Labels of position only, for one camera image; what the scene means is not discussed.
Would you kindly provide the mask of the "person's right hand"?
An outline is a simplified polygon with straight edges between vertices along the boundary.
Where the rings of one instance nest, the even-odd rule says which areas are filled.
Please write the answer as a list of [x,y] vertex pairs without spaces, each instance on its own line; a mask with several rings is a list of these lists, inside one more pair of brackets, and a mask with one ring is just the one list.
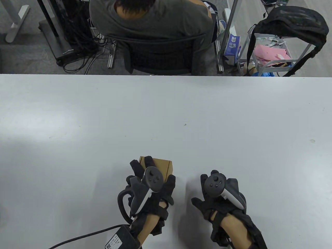
[[228,213],[240,211],[246,214],[246,199],[239,192],[236,178],[226,178],[217,170],[202,174],[200,183],[204,200],[192,198],[192,204],[203,214],[214,229],[220,227]]

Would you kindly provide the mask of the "person's left hand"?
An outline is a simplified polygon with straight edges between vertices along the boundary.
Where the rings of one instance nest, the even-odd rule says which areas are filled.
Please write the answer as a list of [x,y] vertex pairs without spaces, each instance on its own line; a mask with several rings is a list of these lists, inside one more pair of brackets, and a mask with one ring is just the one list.
[[130,162],[134,175],[127,177],[126,188],[118,194],[117,203],[128,224],[143,214],[154,214],[165,221],[167,208],[174,204],[175,188],[172,161],[141,156]]

